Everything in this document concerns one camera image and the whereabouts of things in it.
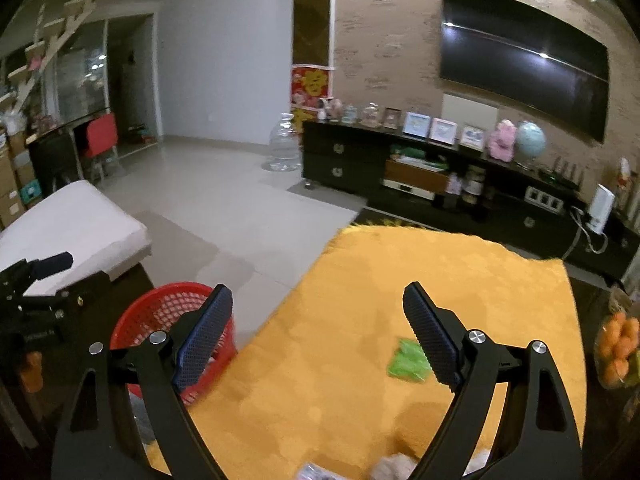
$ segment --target globe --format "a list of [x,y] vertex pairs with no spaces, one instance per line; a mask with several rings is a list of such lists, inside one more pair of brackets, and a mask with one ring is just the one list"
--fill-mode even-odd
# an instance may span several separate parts
[[537,124],[524,121],[516,131],[516,146],[524,156],[534,158],[545,151],[545,134]]

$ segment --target black cabinet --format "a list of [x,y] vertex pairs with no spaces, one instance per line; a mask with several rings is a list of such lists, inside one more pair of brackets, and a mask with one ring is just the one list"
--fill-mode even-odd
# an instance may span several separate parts
[[[428,156],[443,155],[449,166],[464,174],[470,164],[486,171],[486,185],[497,193],[490,206],[477,211],[450,211],[423,198],[382,185],[385,163],[393,144],[424,150]],[[586,209],[574,193],[540,179],[535,173],[491,160],[475,152],[452,150],[431,141],[407,137],[386,128],[359,124],[305,122],[303,134],[303,176],[320,184],[367,198],[367,205],[393,215],[448,232],[476,235],[509,244],[542,258],[560,258],[574,241],[577,225],[568,215],[569,206]],[[545,191],[565,203],[555,214],[524,201],[528,186]],[[587,250],[582,234],[568,261],[606,278],[620,280],[633,259],[640,236],[611,216],[605,228],[609,245],[603,254]],[[602,239],[591,235],[596,249]]]

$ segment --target plastic laundry basket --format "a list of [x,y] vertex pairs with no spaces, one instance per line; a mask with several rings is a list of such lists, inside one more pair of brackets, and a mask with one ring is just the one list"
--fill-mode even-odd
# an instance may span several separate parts
[[[198,310],[212,291],[210,286],[183,282],[163,285],[146,293],[120,316],[111,334],[111,349],[139,345],[156,330],[168,332],[182,314]],[[182,392],[182,401],[189,405],[200,394],[206,392],[235,355],[234,323],[231,318],[200,380]],[[140,386],[137,384],[129,384],[129,391],[142,397]]]

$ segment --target black tv screen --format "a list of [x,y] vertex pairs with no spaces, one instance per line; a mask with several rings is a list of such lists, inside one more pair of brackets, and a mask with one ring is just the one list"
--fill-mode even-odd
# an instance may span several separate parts
[[443,0],[440,77],[536,108],[604,140],[606,47],[515,0]]

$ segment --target blue gripper pad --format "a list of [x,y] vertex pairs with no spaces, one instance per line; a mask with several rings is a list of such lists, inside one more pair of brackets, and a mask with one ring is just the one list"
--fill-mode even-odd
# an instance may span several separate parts
[[[455,392],[463,383],[461,353],[462,338],[466,333],[464,326],[451,311],[436,307],[418,282],[405,288],[402,306],[436,379]],[[439,319],[438,315],[449,321],[446,328],[442,323],[444,319]],[[459,345],[452,336],[459,338]]]
[[[196,311],[200,314],[200,319],[175,355],[172,383],[180,392],[200,379],[211,353],[231,318],[233,302],[231,291],[224,285],[218,285]],[[183,317],[196,312],[184,314]]]

